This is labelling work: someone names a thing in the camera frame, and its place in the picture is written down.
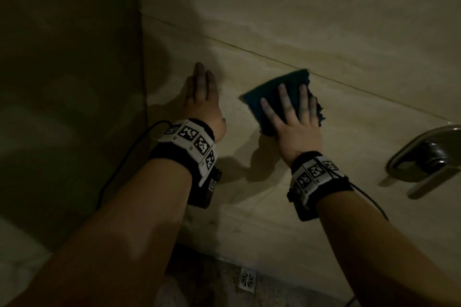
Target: square drain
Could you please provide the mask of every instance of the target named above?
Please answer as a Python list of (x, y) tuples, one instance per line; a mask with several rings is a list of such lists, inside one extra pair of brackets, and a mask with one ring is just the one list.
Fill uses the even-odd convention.
[(256, 272), (252, 269), (242, 267), (240, 276), (238, 277), (238, 287), (254, 294), (256, 288)]

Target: microfiber cloth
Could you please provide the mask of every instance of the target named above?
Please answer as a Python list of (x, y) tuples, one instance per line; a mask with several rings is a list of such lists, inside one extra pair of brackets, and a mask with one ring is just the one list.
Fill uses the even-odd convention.
[[(306, 84), (307, 87), (309, 87), (309, 72), (307, 69), (300, 69), (299, 71), (294, 71), (282, 77), (272, 79), (241, 96), (241, 99), (250, 107), (251, 112), (259, 122), (262, 134), (266, 136), (275, 136), (276, 132), (261, 108), (260, 100), (262, 97), (266, 98), (275, 113), (286, 123), (278, 89), (281, 83), (285, 84), (291, 104), (299, 118), (299, 86), (301, 84)], [(322, 113), (320, 113), (322, 109), (323, 108), (317, 102), (317, 116), (320, 126), (324, 119)]]

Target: person's left hand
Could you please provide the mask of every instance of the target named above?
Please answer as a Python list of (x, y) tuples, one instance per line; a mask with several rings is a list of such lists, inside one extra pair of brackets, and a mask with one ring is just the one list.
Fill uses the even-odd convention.
[(192, 77), (188, 77), (185, 109), (182, 117), (199, 119), (213, 130), (214, 141), (219, 142), (226, 134), (226, 120), (219, 109), (216, 79), (200, 62), (195, 64)]

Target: wrist-mounted device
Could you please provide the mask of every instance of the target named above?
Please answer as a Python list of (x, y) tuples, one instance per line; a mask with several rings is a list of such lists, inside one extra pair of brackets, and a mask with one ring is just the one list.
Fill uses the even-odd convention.
[(171, 159), (185, 166), (192, 175), (187, 204), (206, 209), (210, 205), (221, 170), (214, 165), (218, 155), (213, 130), (199, 119), (174, 123), (150, 152), (150, 159)]
[(345, 190), (354, 190), (349, 178), (328, 158), (319, 152), (298, 156), (291, 165), (288, 200), (295, 205), (301, 221), (319, 217), (315, 205), (325, 196)]

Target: person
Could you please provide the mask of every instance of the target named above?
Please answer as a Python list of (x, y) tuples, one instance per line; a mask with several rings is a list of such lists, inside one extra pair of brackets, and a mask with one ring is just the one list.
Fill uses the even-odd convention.
[[(187, 87), (183, 118), (206, 123), (219, 142), (226, 122), (213, 74), (197, 63)], [(303, 153), (322, 152), (317, 102), (302, 85), (298, 118), (283, 85), (279, 93), (286, 124), (266, 100), (261, 105), (290, 167)], [(9, 306), (152, 306), (192, 181), (182, 164), (151, 159), (70, 236)], [(363, 306), (461, 306), (461, 289), (357, 193), (335, 192), (315, 207)]]

